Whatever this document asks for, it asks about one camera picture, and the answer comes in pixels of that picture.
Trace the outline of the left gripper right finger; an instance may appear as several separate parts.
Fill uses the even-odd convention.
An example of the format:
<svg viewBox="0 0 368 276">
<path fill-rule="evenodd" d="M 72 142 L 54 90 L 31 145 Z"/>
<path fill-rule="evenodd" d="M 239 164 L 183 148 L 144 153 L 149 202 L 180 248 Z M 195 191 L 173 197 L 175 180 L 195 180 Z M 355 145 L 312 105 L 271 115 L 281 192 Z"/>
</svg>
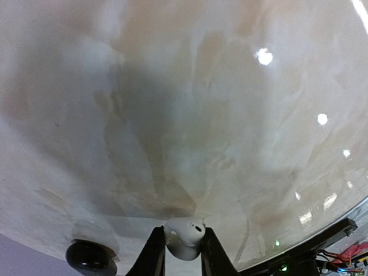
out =
<svg viewBox="0 0 368 276">
<path fill-rule="evenodd" d="M 205 235 L 201 242 L 201 272 L 203 276 L 239 275 L 210 227 L 205 228 Z"/>
</svg>

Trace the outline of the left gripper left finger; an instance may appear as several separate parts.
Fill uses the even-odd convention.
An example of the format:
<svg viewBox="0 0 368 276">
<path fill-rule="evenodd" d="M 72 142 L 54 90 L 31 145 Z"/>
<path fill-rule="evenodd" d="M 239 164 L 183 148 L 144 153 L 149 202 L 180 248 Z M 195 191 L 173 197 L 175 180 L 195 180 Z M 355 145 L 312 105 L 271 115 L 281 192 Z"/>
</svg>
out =
<svg viewBox="0 0 368 276">
<path fill-rule="evenodd" d="M 164 226 L 155 227 L 132 267 L 132 275 L 164 276 L 165 257 Z"/>
</svg>

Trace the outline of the white earbud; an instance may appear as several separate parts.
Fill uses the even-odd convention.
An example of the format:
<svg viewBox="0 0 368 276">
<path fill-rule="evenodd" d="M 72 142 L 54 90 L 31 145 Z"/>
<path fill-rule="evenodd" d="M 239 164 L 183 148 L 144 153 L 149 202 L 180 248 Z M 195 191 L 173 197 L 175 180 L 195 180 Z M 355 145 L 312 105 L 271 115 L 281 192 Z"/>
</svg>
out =
<svg viewBox="0 0 368 276">
<path fill-rule="evenodd" d="M 167 249 L 177 259 L 193 261 L 201 253 L 205 224 L 194 218 L 172 218 L 164 225 Z"/>
</svg>

